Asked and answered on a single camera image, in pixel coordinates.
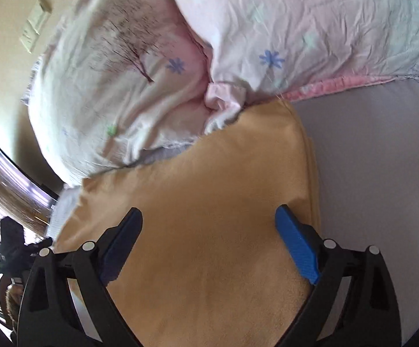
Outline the white wall switch socket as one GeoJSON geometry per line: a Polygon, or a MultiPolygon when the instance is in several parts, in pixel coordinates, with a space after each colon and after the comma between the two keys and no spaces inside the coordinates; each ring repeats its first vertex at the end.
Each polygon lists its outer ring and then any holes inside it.
{"type": "Polygon", "coordinates": [[[50,0],[37,0],[26,18],[20,35],[20,43],[28,53],[32,53],[42,34],[47,20],[53,12],[50,0]]]}

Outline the tan long-sleeve shirt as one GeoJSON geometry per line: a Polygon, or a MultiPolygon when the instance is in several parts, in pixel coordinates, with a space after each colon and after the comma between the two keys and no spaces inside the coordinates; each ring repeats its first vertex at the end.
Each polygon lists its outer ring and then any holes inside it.
{"type": "Polygon", "coordinates": [[[311,141],[293,107],[250,107],[182,154],[87,179],[57,252],[132,208],[143,228],[108,291],[145,346],[273,346],[308,296],[275,227],[289,206],[319,227],[311,141]]]}

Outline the right floral pink pillow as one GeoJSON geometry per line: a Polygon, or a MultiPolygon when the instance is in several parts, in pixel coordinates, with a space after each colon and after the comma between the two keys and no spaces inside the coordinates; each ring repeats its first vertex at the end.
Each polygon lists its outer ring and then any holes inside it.
{"type": "Polygon", "coordinates": [[[308,99],[419,77],[419,0],[175,0],[214,87],[308,99]]]}

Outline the brown window curtain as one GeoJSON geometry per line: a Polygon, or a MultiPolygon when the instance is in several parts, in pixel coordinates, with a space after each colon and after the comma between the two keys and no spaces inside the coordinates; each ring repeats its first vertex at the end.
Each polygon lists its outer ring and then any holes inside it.
{"type": "Polygon", "coordinates": [[[22,226],[44,237],[48,228],[47,218],[29,203],[17,196],[0,180],[0,209],[22,226]]]}

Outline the lavender bed sheet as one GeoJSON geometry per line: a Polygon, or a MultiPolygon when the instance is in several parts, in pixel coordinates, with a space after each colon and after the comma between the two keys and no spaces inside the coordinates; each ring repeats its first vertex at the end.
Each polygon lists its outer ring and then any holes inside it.
{"type": "Polygon", "coordinates": [[[344,248],[381,249],[409,340],[419,328],[419,81],[290,105],[315,156],[316,229],[344,248]]]}

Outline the wall-mounted television screen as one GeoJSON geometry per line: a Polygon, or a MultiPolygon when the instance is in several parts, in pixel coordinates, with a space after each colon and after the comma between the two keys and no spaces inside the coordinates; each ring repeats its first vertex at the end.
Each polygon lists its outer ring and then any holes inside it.
{"type": "Polygon", "coordinates": [[[0,148],[0,178],[18,197],[38,208],[52,209],[58,195],[44,185],[34,182],[0,148]]]}

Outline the left floral pink pillow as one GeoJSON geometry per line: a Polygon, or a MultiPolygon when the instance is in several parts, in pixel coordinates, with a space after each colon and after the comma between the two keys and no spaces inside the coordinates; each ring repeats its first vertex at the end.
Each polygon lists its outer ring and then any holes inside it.
{"type": "Polygon", "coordinates": [[[68,185],[224,128],[246,90],[209,77],[173,0],[75,0],[37,62],[28,113],[68,185]]]}

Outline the floral pink pillow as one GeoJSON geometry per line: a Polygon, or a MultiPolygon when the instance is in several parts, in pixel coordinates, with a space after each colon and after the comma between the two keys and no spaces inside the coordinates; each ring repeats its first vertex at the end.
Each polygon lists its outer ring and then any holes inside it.
{"type": "Polygon", "coordinates": [[[209,77],[173,0],[75,0],[37,62],[28,113],[68,185],[224,128],[246,90],[209,77]]]}
{"type": "Polygon", "coordinates": [[[214,87],[308,99],[419,77],[419,0],[175,0],[214,87]]]}

